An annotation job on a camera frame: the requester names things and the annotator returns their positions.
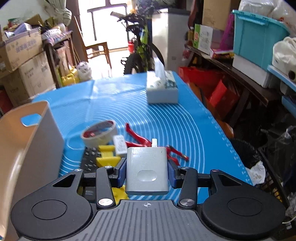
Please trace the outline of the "beige plastic storage bin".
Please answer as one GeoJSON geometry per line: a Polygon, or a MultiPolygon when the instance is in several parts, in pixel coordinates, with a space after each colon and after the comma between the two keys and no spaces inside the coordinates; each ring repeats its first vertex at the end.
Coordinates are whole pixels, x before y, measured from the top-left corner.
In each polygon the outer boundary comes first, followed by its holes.
{"type": "Polygon", "coordinates": [[[17,240],[12,207],[58,177],[63,149],[47,101],[19,106],[1,118],[1,240],[17,240]]]}

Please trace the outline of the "top open cardboard box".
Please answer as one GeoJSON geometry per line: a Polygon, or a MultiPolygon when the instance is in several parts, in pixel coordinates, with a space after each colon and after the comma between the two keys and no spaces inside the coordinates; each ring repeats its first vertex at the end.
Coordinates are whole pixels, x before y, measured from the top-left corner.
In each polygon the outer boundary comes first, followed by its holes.
{"type": "Polygon", "coordinates": [[[43,44],[39,28],[22,32],[5,41],[1,39],[1,78],[41,52],[43,44]]]}

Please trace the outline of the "green black bicycle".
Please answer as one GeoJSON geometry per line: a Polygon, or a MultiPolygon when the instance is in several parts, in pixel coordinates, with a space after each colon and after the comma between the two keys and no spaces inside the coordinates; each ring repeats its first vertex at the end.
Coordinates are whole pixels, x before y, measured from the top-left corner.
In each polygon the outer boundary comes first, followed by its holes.
{"type": "Polygon", "coordinates": [[[153,71],[153,55],[156,55],[161,63],[165,63],[161,52],[152,43],[146,14],[131,13],[123,15],[113,11],[110,15],[118,18],[118,22],[125,21],[126,32],[134,34],[134,37],[130,40],[134,42],[134,52],[121,60],[121,64],[125,67],[123,72],[125,75],[153,71]]]}

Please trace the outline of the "large white power adapter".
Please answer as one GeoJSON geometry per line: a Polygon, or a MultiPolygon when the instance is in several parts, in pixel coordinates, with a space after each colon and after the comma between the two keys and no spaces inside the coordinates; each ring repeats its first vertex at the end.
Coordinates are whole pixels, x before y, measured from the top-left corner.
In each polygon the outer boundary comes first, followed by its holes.
{"type": "Polygon", "coordinates": [[[125,192],[128,195],[165,195],[169,192],[165,147],[152,139],[151,147],[127,149],[125,192]]]}

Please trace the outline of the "black tv remote control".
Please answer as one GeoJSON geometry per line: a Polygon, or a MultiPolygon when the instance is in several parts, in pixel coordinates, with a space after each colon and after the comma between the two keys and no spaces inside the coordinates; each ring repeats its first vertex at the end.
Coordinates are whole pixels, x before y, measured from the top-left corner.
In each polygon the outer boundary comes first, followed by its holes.
{"type": "Polygon", "coordinates": [[[83,169],[85,173],[95,172],[98,168],[96,164],[97,157],[100,157],[100,152],[98,148],[86,147],[83,152],[80,168],[83,169]]]}

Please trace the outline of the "teal plastic storage crate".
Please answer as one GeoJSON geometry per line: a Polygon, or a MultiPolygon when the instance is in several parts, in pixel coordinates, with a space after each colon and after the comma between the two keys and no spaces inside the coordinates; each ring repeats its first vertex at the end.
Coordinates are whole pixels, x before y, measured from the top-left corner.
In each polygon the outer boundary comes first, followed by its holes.
{"type": "Polygon", "coordinates": [[[233,10],[235,55],[267,70],[273,59],[273,46],[290,35],[280,21],[246,11],[233,10]]]}

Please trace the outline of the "red action figure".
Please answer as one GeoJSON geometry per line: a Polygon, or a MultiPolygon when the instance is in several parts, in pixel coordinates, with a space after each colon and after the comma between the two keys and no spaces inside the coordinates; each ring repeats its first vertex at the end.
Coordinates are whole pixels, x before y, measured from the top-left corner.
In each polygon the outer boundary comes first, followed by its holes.
{"type": "MultiPolygon", "coordinates": [[[[148,139],[139,136],[137,133],[135,133],[131,128],[129,123],[125,124],[125,130],[126,132],[132,136],[137,143],[133,143],[133,142],[128,142],[126,141],[126,145],[128,148],[131,147],[152,147],[152,142],[149,141],[148,139]]],[[[189,161],[189,157],[184,155],[183,153],[179,152],[178,150],[176,150],[174,147],[172,147],[171,145],[167,145],[166,146],[166,156],[168,160],[172,160],[177,166],[180,165],[178,159],[176,157],[172,157],[171,156],[171,152],[173,152],[174,154],[176,154],[177,156],[180,156],[182,159],[184,159],[186,162],[189,161]]]]}

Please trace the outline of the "yellow plastic toy tool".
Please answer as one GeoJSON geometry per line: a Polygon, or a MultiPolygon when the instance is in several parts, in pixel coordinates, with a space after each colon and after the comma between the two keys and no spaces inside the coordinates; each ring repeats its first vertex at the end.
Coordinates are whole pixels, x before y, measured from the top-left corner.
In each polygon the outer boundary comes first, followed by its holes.
{"type": "MultiPolygon", "coordinates": [[[[115,167],[121,160],[120,156],[115,155],[114,145],[99,145],[98,154],[96,157],[96,164],[98,167],[112,166],[115,167]]],[[[125,193],[125,185],[120,188],[112,187],[112,192],[116,204],[121,200],[128,200],[128,195],[125,193]]]]}

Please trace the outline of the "clear packing tape roll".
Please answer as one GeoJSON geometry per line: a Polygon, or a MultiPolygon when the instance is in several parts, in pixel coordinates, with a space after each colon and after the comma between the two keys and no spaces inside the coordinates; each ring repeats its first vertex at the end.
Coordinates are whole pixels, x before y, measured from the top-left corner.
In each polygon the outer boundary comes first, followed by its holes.
{"type": "Polygon", "coordinates": [[[107,145],[115,135],[117,135],[116,122],[104,120],[85,129],[80,137],[86,147],[96,148],[99,145],[107,145]]]}

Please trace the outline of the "dark wooden side shelf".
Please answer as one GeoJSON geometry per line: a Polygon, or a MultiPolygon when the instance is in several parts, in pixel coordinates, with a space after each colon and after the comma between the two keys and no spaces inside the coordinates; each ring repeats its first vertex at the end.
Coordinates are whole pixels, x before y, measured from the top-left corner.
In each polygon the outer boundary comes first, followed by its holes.
{"type": "Polygon", "coordinates": [[[232,66],[232,60],[216,60],[185,44],[193,56],[189,66],[213,68],[223,72],[239,91],[239,99],[225,120],[238,136],[261,130],[285,130],[295,125],[295,117],[281,103],[280,86],[263,88],[232,66]]]}

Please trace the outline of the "blue silicone baking mat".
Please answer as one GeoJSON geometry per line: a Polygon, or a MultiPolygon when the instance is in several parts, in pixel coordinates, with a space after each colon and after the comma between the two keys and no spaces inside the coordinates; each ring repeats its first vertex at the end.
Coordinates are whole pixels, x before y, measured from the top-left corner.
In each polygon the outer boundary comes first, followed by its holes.
{"type": "Polygon", "coordinates": [[[175,75],[177,104],[148,104],[146,74],[90,80],[41,94],[36,101],[49,103],[65,141],[59,175],[78,168],[84,143],[81,133],[103,120],[114,120],[118,133],[132,137],[125,126],[138,135],[157,139],[160,146],[172,146],[189,161],[182,166],[200,173],[222,170],[246,183],[250,177],[229,139],[210,111],[204,107],[183,80],[175,75]]]}

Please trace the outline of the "red bucket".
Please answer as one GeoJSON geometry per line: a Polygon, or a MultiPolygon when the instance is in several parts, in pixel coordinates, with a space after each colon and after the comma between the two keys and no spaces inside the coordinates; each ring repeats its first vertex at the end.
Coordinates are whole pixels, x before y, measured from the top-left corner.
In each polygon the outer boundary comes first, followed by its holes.
{"type": "Polygon", "coordinates": [[[134,52],[134,42],[133,41],[128,41],[128,51],[130,54],[134,52]]]}

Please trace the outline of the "wooden chair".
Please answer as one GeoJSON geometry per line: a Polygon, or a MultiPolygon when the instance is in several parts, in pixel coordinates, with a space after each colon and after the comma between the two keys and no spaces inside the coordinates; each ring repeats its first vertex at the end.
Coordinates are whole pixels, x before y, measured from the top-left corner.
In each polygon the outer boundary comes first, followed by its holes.
{"type": "Polygon", "coordinates": [[[83,39],[82,31],[79,27],[77,18],[76,16],[73,16],[73,17],[74,17],[75,28],[78,31],[78,40],[80,43],[80,49],[82,50],[82,56],[83,56],[82,60],[86,60],[88,62],[89,59],[98,57],[100,55],[104,55],[106,57],[107,64],[112,69],[107,42],[102,42],[102,43],[95,42],[94,44],[86,45],[83,39]]]}

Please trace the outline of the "small white charger plug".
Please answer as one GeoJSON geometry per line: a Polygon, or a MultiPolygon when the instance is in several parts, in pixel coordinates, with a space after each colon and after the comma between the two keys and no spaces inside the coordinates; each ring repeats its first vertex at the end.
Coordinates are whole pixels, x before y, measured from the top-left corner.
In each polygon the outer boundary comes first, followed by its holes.
{"type": "Polygon", "coordinates": [[[123,135],[113,136],[113,145],[115,146],[115,155],[122,158],[127,156],[127,144],[123,135]]]}

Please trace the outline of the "yellow oil jug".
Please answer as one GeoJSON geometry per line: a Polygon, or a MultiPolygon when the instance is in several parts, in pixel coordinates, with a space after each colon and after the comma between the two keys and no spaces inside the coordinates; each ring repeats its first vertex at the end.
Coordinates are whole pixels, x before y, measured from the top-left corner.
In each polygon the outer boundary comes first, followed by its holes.
{"type": "Polygon", "coordinates": [[[80,82],[78,70],[76,68],[71,68],[69,74],[61,77],[62,86],[69,86],[73,84],[78,84],[80,82]]]}

